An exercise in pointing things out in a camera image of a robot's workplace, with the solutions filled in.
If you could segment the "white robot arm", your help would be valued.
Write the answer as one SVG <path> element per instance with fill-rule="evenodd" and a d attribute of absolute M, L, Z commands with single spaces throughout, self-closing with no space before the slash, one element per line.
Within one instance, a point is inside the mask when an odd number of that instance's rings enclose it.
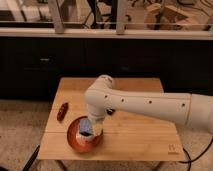
<path fill-rule="evenodd" d="M 114 109 L 186 125 L 213 135 L 213 96 L 190 93 L 122 91 L 108 75 L 99 76 L 85 92 L 88 118 L 102 123 Z"/>

